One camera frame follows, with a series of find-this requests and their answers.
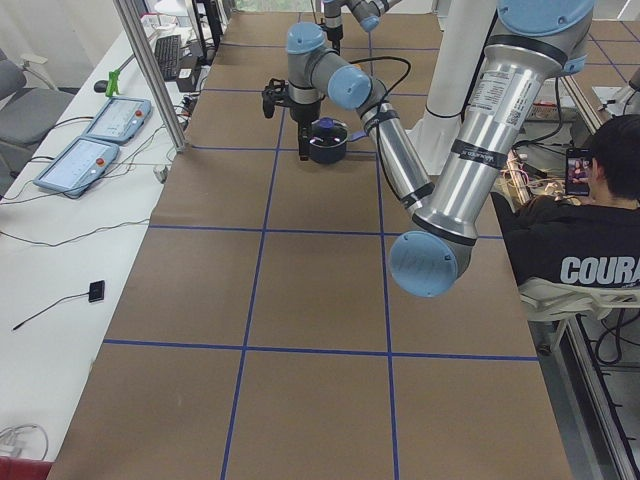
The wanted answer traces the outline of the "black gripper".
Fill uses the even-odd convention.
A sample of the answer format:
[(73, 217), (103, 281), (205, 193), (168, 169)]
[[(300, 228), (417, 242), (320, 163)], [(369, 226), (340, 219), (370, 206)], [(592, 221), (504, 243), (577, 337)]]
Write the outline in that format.
[(290, 100), (290, 117), (297, 124), (298, 154), (301, 161), (307, 160), (307, 127), (319, 119), (321, 100), (300, 103)]
[(324, 17), (324, 29), (327, 34), (327, 38), (332, 41), (332, 48), (340, 53), (341, 51), (341, 39), (343, 38), (343, 22), (342, 16), (328, 16)]

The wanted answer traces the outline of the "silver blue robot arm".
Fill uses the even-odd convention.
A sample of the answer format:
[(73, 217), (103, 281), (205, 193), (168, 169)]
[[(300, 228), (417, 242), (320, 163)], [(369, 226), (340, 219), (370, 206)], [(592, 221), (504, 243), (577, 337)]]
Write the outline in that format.
[(343, 39), (342, 9), (346, 7), (365, 32), (371, 32), (380, 23), (380, 18), (400, 0), (323, 0), (324, 20), (320, 23), (331, 47), (340, 52)]
[(406, 130), (376, 77), (328, 47), (311, 22), (286, 35), (294, 107), (329, 99), (354, 111), (414, 229), (393, 244), (395, 282), (420, 297), (465, 272), (476, 219), (541, 87), (579, 72), (590, 1), (454, 1), (423, 118)]

